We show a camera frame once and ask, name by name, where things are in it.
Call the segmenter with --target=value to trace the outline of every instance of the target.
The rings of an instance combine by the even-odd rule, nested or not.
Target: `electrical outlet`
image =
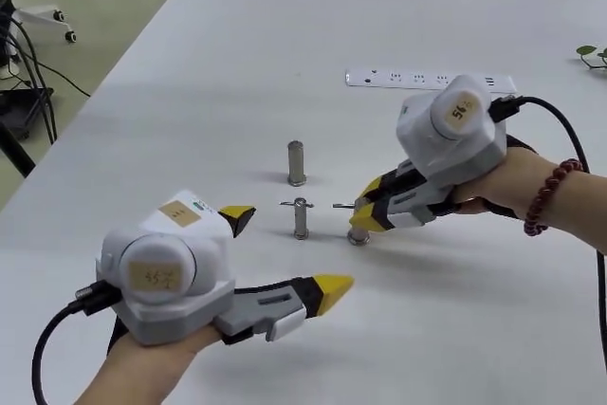
[[[449,85],[449,83],[451,82],[451,78],[445,74],[442,73],[438,73],[436,75],[436,85],[441,85],[443,87],[447,87]]]
[[[441,90],[460,74],[462,73],[356,68],[346,70],[345,82],[350,86]],[[491,93],[516,94],[516,86],[507,75],[471,73],[470,76]]]

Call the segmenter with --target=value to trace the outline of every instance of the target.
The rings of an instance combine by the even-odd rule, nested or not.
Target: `gray floor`
[[[17,7],[57,4],[64,11],[67,21],[78,33],[77,44],[69,45],[63,36],[36,27],[28,27],[28,31],[43,63],[59,69],[90,92],[101,83],[165,0],[13,1]],[[85,97],[53,74],[46,74],[47,83],[56,90],[56,119],[61,133],[81,109]],[[13,81],[0,83],[0,88],[12,86]],[[40,160],[48,150],[43,125],[39,124],[23,144],[36,161]],[[0,155],[0,208],[22,182],[9,161]]]

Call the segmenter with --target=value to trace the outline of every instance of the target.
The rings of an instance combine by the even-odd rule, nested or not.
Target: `plant leaf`
[[[580,46],[578,49],[576,49],[576,52],[580,56],[587,56],[588,54],[592,54],[596,50],[597,50],[596,46],[584,45],[584,46]]]

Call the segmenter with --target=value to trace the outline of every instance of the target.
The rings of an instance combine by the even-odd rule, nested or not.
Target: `hand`
[[[455,189],[456,203],[463,203],[460,213],[481,213],[483,199],[512,209],[524,219],[531,202],[545,179],[557,165],[523,147],[508,148],[506,159],[488,175]]]
[[[141,346],[130,334],[120,338],[77,405],[160,404],[171,393],[196,355],[221,340],[211,326],[187,339]]]

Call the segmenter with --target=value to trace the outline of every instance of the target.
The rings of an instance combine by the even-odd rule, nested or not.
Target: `white table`
[[[411,92],[348,88],[352,65],[481,70],[562,108],[597,173],[605,80],[574,49],[604,44],[604,0],[169,0],[0,214],[5,293],[0,389],[31,403],[29,359],[48,319],[94,280],[101,239],[189,188],[216,207],[253,204],[232,248],[240,285],[317,272],[357,283],[327,316],[273,345],[204,353],[169,404],[602,404],[594,252],[495,216],[344,239],[348,202],[403,154]],[[180,18],[180,28],[175,18]],[[553,159],[573,153],[526,108],[510,131]],[[309,182],[285,184],[286,145]],[[304,196],[310,239],[291,237]],[[74,399],[113,316],[75,317],[44,358],[50,403]]]

